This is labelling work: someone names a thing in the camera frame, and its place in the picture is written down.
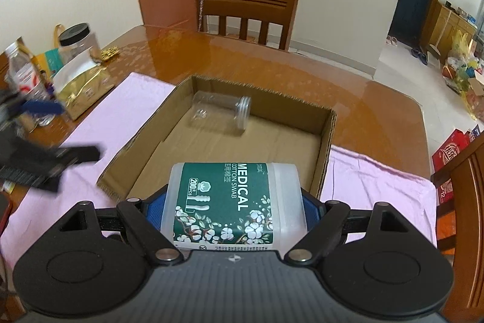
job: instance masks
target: glossy table surface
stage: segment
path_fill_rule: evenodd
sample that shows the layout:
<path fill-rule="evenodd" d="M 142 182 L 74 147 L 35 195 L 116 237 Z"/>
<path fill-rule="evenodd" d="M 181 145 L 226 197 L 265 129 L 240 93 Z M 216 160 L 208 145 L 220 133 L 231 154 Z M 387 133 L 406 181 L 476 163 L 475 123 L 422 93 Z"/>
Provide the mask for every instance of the glossy table surface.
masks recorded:
<path fill-rule="evenodd" d="M 112 42 L 120 55 L 108 63 L 117 83 L 135 71 L 178 84 L 191 74 L 250 83 L 333 108 L 333 144 L 408 173 L 430 177 L 422 111 L 411 98 L 377 82 L 298 54 L 236 39 L 138 26 Z M 56 117 L 31 139 L 60 144 L 77 121 Z M 18 206 L 26 188 L 15 187 Z"/>

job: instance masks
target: red box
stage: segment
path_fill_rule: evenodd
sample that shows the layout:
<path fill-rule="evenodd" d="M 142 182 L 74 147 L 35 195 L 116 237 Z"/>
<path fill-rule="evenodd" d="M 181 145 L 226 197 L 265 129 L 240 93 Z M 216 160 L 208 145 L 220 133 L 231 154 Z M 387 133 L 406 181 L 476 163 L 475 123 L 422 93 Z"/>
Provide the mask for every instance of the red box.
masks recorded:
<path fill-rule="evenodd" d="M 440 146 L 435 154 L 432 155 L 435 171 L 444 167 L 451 159 L 455 158 L 470 143 L 469 136 L 456 129 L 447 140 Z M 439 204 L 449 201 L 453 197 L 451 180 L 448 180 L 437 188 Z"/>

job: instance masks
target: cardboard tray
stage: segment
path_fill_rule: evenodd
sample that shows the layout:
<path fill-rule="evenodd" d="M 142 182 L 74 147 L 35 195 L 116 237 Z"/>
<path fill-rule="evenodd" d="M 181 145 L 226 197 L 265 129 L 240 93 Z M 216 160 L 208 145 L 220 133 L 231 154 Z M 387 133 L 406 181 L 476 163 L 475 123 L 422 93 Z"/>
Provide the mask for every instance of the cardboard tray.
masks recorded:
<path fill-rule="evenodd" d="M 250 96 L 241 135 L 195 128 L 197 91 Z M 145 199 L 168 183 L 179 162 L 293 163 L 301 187 L 319 198 L 328 166 L 335 111 L 248 84 L 204 76 L 180 83 L 138 133 L 116 154 L 97 185 L 115 199 Z"/>

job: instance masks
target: pink towel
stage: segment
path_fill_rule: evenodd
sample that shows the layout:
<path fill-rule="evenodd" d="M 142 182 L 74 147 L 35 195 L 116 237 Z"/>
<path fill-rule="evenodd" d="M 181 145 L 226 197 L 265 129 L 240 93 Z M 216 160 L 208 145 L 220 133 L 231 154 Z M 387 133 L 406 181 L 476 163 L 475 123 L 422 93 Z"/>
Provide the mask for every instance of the pink towel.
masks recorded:
<path fill-rule="evenodd" d="M 0 238 L 10 267 L 78 201 L 93 201 L 96 208 L 114 206 L 96 187 L 97 179 L 173 88 L 171 84 L 131 73 L 86 117 L 64 145 L 99 144 L 105 150 L 102 159 L 68 169 L 57 195 L 30 189 Z M 333 147 L 321 197 L 322 201 L 330 199 L 347 202 L 354 209 L 371 209 L 377 201 L 388 201 L 436 243 L 437 201 L 435 188 L 427 180 Z"/>
<path fill-rule="evenodd" d="M 321 201 L 333 199 L 343 201 L 353 209 L 372 209 L 377 201 L 386 201 L 437 245 L 437 194 L 429 180 L 333 146 Z M 348 241 L 362 236 L 348 236 Z"/>

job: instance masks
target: white tile floor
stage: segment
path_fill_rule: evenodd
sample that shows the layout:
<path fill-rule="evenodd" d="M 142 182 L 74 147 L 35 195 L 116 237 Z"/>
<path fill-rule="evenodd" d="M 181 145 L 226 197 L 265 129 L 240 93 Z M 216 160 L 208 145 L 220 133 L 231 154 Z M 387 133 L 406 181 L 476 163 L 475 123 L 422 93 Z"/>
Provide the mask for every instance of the white tile floor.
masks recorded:
<path fill-rule="evenodd" d="M 397 47 L 385 45 L 373 77 L 314 54 L 292 48 L 289 51 L 373 79 L 415 99 L 424 117 L 429 159 L 454 129 L 465 132 L 474 128 L 476 124 L 479 124 L 481 130 L 484 129 L 481 121 L 473 120 L 466 112 L 462 99 L 447 88 L 437 64 L 434 63 L 432 66 L 429 63 L 429 66 L 425 66 L 411 55 L 410 47 L 405 44 L 398 43 Z"/>

